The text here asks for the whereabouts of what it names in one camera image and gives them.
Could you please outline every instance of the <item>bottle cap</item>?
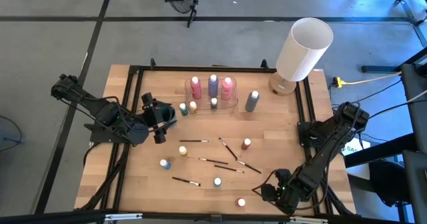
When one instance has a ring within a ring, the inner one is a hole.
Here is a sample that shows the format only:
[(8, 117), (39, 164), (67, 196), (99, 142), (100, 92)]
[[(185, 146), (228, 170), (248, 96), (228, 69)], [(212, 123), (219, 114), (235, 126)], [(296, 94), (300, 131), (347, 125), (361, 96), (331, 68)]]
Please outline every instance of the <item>bottle cap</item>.
[(245, 145), (251, 145), (251, 139), (246, 138), (243, 142)]
[(240, 207), (244, 207), (244, 206), (245, 206), (245, 204), (246, 204), (245, 199), (243, 199), (243, 198), (239, 198), (239, 199), (238, 199), (238, 205), (239, 205)]
[(179, 147), (179, 154), (185, 154), (187, 152), (187, 148), (184, 146)]
[(193, 78), (191, 78), (191, 82), (193, 84), (197, 84), (199, 82), (199, 79), (197, 77), (193, 77)]
[(166, 161), (165, 159), (160, 160), (160, 165), (161, 165), (162, 167), (167, 166), (167, 161)]
[(221, 185), (221, 179), (217, 177), (213, 180), (213, 183), (215, 183), (215, 185)]
[(252, 98), (257, 98), (258, 97), (258, 92), (257, 91), (252, 91)]

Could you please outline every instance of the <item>yellow cable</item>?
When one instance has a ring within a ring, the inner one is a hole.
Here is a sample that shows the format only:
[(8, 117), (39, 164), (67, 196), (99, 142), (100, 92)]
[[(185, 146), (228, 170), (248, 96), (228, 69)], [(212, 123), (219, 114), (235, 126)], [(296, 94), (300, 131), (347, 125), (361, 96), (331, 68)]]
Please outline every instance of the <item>yellow cable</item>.
[(354, 84), (367, 83), (370, 81), (376, 81), (376, 80), (387, 78), (387, 77), (394, 77), (394, 76), (400, 75), (401, 73), (402, 72), (399, 71), (398, 73), (395, 73), (395, 74), (391, 74), (391, 75), (387, 75), (387, 76), (383, 76), (383, 77), (377, 77), (377, 78), (373, 78), (373, 79), (369, 79), (369, 80), (355, 81), (355, 82), (345, 82), (345, 81), (341, 80), (341, 85), (354, 85)]

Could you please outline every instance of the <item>paint bottle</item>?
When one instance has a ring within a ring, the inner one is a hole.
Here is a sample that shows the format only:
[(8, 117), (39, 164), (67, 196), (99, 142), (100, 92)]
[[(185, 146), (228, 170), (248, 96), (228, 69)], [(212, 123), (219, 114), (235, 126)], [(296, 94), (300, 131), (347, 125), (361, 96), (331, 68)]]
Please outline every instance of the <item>paint bottle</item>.
[(236, 199), (236, 205), (238, 207), (244, 207), (246, 205), (246, 201), (243, 198), (237, 198)]
[(232, 96), (233, 91), (233, 81), (231, 78), (226, 77), (222, 80), (222, 92), (221, 98), (224, 100), (228, 100)]
[(189, 84), (191, 86), (191, 93), (193, 94), (194, 99), (200, 99), (201, 97), (201, 85), (197, 77), (191, 78)]
[(211, 75), (207, 80), (207, 88), (210, 97), (216, 97), (218, 95), (218, 82), (216, 75)]
[(187, 109), (187, 106), (185, 106), (185, 103), (179, 104), (179, 109), (181, 110), (182, 115), (188, 114), (188, 109)]
[(164, 169), (169, 169), (171, 167), (171, 163), (169, 163), (169, 161), (166, 161), (165, 159), (160, 160), (160, 165)]
[(197, 104), (195, 104), (195, 101), (189, 103), (189, 111), (191, 112), (191, 114), (197, 113)]
[(256, 103), (260, 99), (260, 94), (257, 91), (249, 93), (248, 100), (246, 101), (245, 110), (248, 112), (254, 111)]
[(251, 145), (251, 139), (246, 138), (242, 143), (242, 149), (243, 150), (248, 149), (249, 145)]
[(187, 157), (188, 155), (187, 148), (185, 148), (184, 146), (179, 147), (179, 154), (181, 154), (181, 156), (183, 157)]
[(211, 109), (216, 110), (218, 108), (218, 100), (216, 98), (211, 99)]
[(221, 185), (221, 179), (220, 178), (215, 178), (214, 180), (213, 180), (213, 184), (216, 186), (216, 187), (219, 187), (220, 185)]

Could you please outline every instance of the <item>pink paint bottle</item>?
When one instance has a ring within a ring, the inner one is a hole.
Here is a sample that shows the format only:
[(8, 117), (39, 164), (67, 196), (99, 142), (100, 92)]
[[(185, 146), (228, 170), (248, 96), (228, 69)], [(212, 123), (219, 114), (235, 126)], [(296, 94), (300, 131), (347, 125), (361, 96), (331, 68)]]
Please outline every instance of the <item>pink paint bottle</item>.
[(200, 85), (199, 79), (197, 77), (191, 78), (190, 86), (191, 86), (191, 90), (192, 90), (192, 94), (193, 94), (194, 99), (200, 99), (200, 97), (201, 97), (201, 85)]
[(232, 96), (233, 91), (233, 81), (231, 78), (226, 77), (222, 80), (222, 91), (221, 98), (224, 100), (228, 100)]

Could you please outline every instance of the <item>purple paint bottle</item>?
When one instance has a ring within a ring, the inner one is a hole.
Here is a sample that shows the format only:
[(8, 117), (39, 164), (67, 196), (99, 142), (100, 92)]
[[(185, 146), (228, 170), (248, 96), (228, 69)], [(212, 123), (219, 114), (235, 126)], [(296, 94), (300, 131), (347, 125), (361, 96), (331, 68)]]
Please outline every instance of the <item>purple paint bottle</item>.
[(218, 78), (216, 75), (211, 75), (211, 77), (207, 80), (207, 87), (210, 97), (216, 97), (218, 95)]

